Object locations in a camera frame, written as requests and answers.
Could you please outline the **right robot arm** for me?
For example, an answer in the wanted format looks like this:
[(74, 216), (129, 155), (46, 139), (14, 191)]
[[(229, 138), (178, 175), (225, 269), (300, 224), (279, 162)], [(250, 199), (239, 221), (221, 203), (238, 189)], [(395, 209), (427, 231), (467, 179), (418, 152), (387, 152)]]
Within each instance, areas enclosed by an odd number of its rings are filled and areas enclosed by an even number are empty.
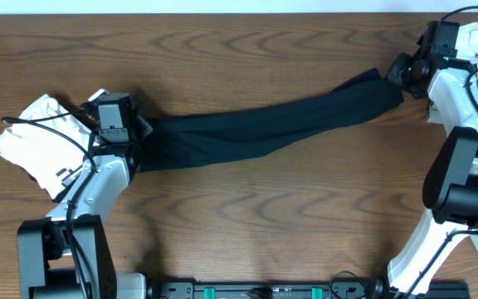
[(478, 86), (476, 68), (452, 55), (401, 54), (388, 80), (437, 106), (447, 138), (422, 186), (425, 212), (403, 250), (387, 265), (384, 295), (460, 298), (463, 287), (432, 279), (466, 237), (478, 238)]

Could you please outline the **black leggings red waistband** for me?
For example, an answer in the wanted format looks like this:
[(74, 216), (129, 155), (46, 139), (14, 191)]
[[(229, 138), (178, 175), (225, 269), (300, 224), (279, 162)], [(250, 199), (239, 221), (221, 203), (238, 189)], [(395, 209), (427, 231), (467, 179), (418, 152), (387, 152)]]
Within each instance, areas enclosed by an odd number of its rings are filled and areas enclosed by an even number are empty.
[(378, 70), (329, 93), (252, 110), (149, 119), (140, 173), (260, 158), (313, 135), (376, 119), (399, 107), (402, 91)]

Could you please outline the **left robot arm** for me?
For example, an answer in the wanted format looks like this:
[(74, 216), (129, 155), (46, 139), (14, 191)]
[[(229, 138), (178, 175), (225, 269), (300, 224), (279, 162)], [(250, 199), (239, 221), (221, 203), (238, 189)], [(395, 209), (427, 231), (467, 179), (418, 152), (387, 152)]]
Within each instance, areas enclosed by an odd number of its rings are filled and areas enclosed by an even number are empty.
[(129, 93), (102, 92), (82, 104), (97, 121), (80, 176), (42, 219), (17, 231), (23, 298), (145, 298), (141, 273), (115, 270), (104, 223), (139, 168), (141, 140), (151, 132)]

